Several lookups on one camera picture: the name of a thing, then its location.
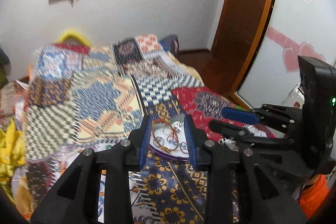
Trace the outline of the purple heart-shaped tin box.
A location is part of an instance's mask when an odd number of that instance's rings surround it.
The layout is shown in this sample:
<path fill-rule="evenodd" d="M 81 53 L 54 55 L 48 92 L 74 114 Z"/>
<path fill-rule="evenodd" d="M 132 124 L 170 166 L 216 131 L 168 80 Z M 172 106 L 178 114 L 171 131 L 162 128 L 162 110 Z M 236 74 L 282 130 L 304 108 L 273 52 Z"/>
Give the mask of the purple heart-shaped tin box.
<path fill-rule="evenodd" d="M 184 120 L 185 115 L 154 120 L 149 146 L 151 152 L 171 161 L 188 161 Z"/>

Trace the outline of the pink heart wall stickers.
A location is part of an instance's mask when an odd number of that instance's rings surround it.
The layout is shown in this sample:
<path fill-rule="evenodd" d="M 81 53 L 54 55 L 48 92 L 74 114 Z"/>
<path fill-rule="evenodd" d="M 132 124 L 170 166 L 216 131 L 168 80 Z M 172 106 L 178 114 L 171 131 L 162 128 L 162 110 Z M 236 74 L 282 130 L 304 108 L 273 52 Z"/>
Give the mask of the pink heart wall stickers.
<path fill-rule="evenodd" d="M 324 56 L 316 52 L 310 43 L 298 44 L 272 27 L 268 28 L 266 37 L 283 47 L 282 60 L 287 73 L 299 71 L 298 56 L 314 57 L 325 61 Z"/>

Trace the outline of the white suitcase with stickers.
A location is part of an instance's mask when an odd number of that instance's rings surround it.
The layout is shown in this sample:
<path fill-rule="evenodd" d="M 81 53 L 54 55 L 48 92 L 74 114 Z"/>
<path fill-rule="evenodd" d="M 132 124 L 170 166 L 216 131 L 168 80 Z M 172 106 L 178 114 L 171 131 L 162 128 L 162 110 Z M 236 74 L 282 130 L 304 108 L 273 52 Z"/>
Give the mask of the white suitcase with stickers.
<path fill-rule="evenodd" d="M 282 105 L 301 109 L 304 103 L 305 98 L 302 87 L 300 85 L 296 85 L 283 101 Z"/>

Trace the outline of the brown wooden door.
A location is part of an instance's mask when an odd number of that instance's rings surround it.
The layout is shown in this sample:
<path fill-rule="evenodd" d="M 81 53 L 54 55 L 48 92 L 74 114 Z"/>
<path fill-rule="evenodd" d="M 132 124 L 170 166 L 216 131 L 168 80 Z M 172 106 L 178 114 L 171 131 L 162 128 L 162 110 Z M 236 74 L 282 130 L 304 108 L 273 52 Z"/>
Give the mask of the brown wooden door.
<path fill-rule="evenodd" d="M 211 54 L 214 91 L 237 91 L 261 40 L 272 0 L 224 0 Z"/>

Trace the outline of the yellow cloth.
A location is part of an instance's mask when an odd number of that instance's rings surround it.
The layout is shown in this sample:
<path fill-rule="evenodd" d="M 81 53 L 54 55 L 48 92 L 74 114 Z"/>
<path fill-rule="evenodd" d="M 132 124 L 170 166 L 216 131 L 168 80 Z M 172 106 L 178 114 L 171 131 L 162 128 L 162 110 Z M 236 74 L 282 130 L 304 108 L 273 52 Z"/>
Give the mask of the yellow cloth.
<path fill-rule="evenodd" d="M 11 180 L 14 171 L 25 164 L 25 141 L 23 132 L 17 129 L 13 118 L 9 120 L 5 130 L 1 128 L 0 151 L 1 186 L 10 201 L 14 203 Z"/>

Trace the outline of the white foam padding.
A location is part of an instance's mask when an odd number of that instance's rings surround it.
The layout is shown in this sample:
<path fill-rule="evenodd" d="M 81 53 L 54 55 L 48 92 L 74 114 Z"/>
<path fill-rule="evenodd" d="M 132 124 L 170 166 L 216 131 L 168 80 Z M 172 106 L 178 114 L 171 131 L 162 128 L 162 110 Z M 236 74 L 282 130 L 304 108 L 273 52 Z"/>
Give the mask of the white foam padding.
<path fill-rule="evenodd" d="M 187 160 L 189 152 L 182 123 L 155 124 L 151 133 L 150 148 L 172 159 Z"/>

